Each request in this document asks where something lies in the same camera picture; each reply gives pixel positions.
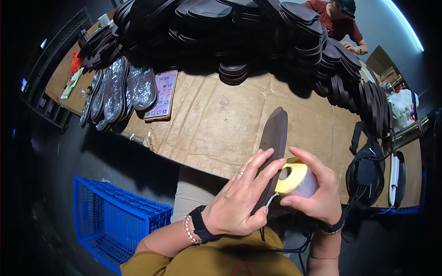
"person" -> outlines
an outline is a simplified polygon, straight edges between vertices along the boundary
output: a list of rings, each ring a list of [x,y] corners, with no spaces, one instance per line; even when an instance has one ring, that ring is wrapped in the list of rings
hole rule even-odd
[[[333,171],[304,150],[295,147],[289,150],[316,175],[319,188],[311,198],[287,196],[280,205],[290,206],[328,225],[337,224],[342,210]],[[283,242],[265,226],[268,208],[263,206],[251,215],[270,179],[286,163],[285,158],[275,160],[256,175],[273,153],[272,148],[259,149],[216,196],[201,189],[203,184],[222,185],[216,177],[190,168],[180,171],[172,224],[140,241],[132,258],[120,266],[122,276],[301,275],[289,258],[270,251],[282,248]],[[187,215],[201,204],[207,204],[199,213],[203,224],[210,235],[218,236],[203,243],[195,234],[195,228],[201,227],[197,223],[200,218],[196,214]],[[259,231],[264,226],[265,241]],[[308,275],[339,275],[340,246],[340,233],[314,233],[307,260]]]
[[[319,14],[319,20],[327,27],[328,36],[341,41],[346,35],[356,43],[353,46],[350,42],[343,41],[341,44],[357,55],[368,53],[368,47],[358,26],[354,20],[356,4],[354,0],[310,0],[303,4]]]

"black cap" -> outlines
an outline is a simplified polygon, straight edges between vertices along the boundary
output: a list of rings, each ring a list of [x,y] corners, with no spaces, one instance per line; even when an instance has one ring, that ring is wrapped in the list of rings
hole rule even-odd
[[[356,11],[356,4],[354,0],[335,0],[339,9],[348,17],[354,19],[354,12]]]

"lap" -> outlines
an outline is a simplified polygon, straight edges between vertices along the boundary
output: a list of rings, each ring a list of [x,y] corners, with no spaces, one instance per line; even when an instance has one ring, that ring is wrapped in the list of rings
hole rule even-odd
[[[209,204],[227,181],[189,167],[181,167],[171,222],[183,220],[196,207]]]

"hand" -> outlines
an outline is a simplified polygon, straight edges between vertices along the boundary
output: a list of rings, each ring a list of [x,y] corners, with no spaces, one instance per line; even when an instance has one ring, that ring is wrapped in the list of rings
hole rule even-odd
[[[286,163],[282,158],[270,163],[258,176],[258,168],[269,159],[274,150],[261,149],[240,168],[243,175],[235,174],[217,196],[201,212],[207,230],[213,235],[246,236],[267,224],[268,208],[261,207],[254,215],[250,212],[261,197],[268,182]]]
[[[319,188],[311,198],[288,196],[284,197],[280,204],[291,206],[327,224],[337,224],[341,218],[342,209],[335,173],[311,153],[295,147],[289,147],[289,150],[316,175]]]
[[[355,53],[357,55],[361,53],[361,50],[359,49],[359,47],[353,46],[350,42],[343,41],[343,42],[341,42],[341,44],[342,44],[342,46],[344,46],[347,50],[349,50],[352,53]]]

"smartphone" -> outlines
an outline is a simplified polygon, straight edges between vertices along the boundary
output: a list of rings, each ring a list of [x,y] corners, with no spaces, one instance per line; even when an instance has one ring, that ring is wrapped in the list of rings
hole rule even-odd
[[[173,92],[175,90],[177,70],[172,70],[155,75],[158,88],[158,101],[154,108],[144,114],[145,121],[169,119],[172,114]]]

